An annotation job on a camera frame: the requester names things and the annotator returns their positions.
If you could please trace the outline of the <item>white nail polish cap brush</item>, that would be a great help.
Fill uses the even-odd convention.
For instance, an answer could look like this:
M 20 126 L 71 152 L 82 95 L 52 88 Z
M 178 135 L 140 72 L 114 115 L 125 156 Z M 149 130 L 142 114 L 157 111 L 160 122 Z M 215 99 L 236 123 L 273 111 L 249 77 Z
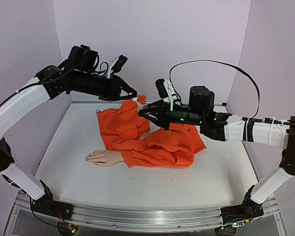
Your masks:
M 132 98 L 132 101 L 137 104 L 138 108 L 142 106 L 137 97 Z

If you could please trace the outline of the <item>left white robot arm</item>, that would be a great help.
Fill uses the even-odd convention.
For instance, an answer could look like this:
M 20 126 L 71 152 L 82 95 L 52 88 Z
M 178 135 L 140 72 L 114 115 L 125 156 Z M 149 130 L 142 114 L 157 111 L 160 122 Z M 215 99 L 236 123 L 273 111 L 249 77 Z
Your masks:
M 16 163 L 5 134 L 31 111 L 62 93 L 76 91 L 108 102 L 135 98 L 137 92 L 117 75 L 127 60 L 120 55 L 105 71 L 97 71 L 98 52 L 86 45 L 73 46 L 60 65 L 40 70 L 0 104 L 0 174 L 37 200 L 38 208 L 45 214 L 51 215 L 57 209 L 56 202 L 51 200 L 53 195 L 42 181 Z

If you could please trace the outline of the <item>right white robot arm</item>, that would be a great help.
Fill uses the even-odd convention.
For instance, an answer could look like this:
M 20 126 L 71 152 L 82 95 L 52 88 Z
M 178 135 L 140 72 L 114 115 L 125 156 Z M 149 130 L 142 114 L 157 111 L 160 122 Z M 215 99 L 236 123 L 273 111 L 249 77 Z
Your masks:
M 214 93 L 204 86 L 193 86 L 187 106 L 177 105 L 167 97 L 140 107 L 138 114 L 165 130 L 172 123 L 188 124 L 199 126 L 200 133 L 212 140 L 245 141 L 282 149 L 279 166 L 250 192 L 250 199 L 262 204 L 284 182 L 295 176 L 295 117 L 289 120 L 246 118 L 217 113 L 213 108 Z

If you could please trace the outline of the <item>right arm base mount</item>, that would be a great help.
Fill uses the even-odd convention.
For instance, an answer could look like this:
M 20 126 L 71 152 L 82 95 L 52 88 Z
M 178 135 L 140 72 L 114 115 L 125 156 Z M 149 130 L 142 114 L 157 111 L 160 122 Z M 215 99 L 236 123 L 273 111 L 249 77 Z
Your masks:
M 246 192 L 240 205 L 226 206 L 221 208 L 220 216 L 222 217 L 223 225 L 252 220 L 256 217 L 263 216 L 264 211 L 262 204 L 258 204 L 250 198 L 253 187 L 254 186 L 252 185 Z

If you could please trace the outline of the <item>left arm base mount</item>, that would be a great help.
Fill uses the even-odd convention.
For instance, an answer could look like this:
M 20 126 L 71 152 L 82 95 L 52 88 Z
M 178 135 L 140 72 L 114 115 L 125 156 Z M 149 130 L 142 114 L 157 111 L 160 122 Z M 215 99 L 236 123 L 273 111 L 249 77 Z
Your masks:
M 44 194 L 37 200 L 32 200 L 31 210 L 48 216 L 58 217 L 61 220 L 70 220 L 74 206 L 66 202 L 54 200 L 49 187 L 44 186 Z

